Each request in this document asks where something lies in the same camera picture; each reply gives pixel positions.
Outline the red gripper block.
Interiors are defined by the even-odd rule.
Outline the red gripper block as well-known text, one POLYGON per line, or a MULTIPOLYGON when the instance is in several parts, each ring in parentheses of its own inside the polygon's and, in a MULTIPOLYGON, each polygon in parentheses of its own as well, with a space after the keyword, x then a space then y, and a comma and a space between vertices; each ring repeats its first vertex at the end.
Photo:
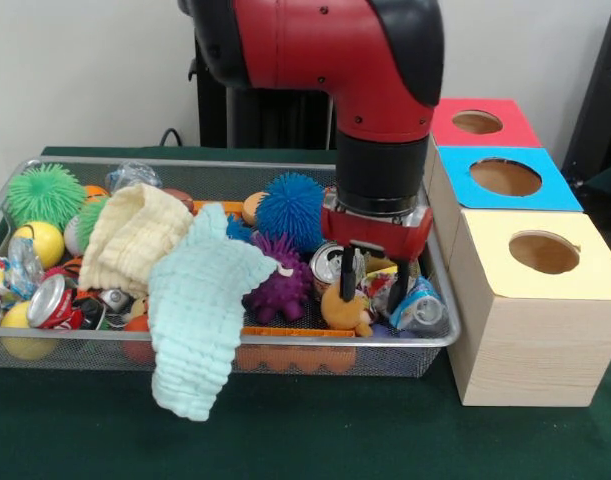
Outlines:
POLYGON ((433 224, 430 207, 419 206, 401 223, 392 218, 366 217, 351 212, 321 209, 323 237, 344 246, 341 257, 339 295, 344 302, 355 296, 355 248, 381 252, 393 260, 397 276, 388 296, 387 312, 393 313, 408 292, 411 265, 424 250, 433 224))

